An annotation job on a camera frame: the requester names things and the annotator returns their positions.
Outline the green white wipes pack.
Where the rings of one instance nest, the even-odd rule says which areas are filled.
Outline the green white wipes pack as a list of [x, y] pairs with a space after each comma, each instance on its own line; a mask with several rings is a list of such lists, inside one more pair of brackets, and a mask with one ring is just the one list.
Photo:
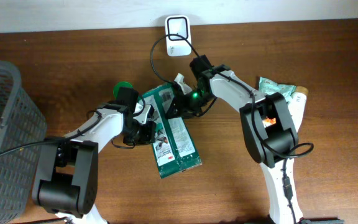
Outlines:
[[154, 109], [148, 119], [156, 124], [152, 149], [162, 179], [202, 164], [183, 118], [166, 118], [174, 96], [169, 84], [160, 85], [143, 94], [145, 104]]

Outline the orange tissue packet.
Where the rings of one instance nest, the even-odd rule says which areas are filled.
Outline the orange tissue packet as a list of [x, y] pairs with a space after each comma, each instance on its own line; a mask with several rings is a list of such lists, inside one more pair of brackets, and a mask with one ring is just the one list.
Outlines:
[[264, 119], [262, 120], [262, 123], [263, 123], [264, 128], [267, 128], [267, 127], [269, 127], [269, 126], [272, 126], [272, 125], [276, 124], [276, 123], [277, 123], [277, 120], [276, 120], [276, 118], [266, 117], [266, 118], [264, 118]]

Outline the mint green snack packet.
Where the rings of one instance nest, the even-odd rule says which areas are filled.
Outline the mint green snack packet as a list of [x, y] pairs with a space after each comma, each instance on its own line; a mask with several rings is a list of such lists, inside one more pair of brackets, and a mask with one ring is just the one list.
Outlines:
[[259, 91], [266, 94], [272, 95], [274, 93], [280, 93], [285, 98], [285, 101], [289, 103], [292, 99], [291, 95], [295, 91], [295, 85], [289, 84], [278, 84], [268, 78], [259, 78]]

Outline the white tube package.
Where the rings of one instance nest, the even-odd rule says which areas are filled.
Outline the white tube package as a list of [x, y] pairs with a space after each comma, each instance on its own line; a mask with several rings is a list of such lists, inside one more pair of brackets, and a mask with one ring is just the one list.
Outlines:
[[297, 86], [291, 94], [291, 100], [288, 103], [288, 109], [297, 132], [303, 120], [308, 93], [307, 88]]

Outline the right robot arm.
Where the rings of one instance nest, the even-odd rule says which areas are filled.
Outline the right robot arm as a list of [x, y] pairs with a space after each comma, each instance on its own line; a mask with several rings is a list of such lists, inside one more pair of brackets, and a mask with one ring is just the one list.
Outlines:
[[293, 165], [302, 145], [286, 99], [280, 93], [266, 95], [239, 79], [227, 65], [213, 66], [206, 56], [190, 63], [197, 85], [184, 76], [172, 81], [175, 97], [169, 118], [194, 118], [213, 100], [223, 100], [239, 113], [246, 149], [260, 165], [269, 197], [269, 223], [300, 223]]

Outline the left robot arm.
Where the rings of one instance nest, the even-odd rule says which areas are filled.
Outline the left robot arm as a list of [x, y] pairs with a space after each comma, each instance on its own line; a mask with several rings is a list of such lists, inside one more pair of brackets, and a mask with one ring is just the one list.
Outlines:
[[40, 149], [33, 202], [66, 223], [105, 223], [95, 199], [101, 150], [118, 136], [123, 148], [155, 142], [155, 107], [133, 88], [120, 87], [115, 100], [100, 104], [77, 130], [50, 137]]

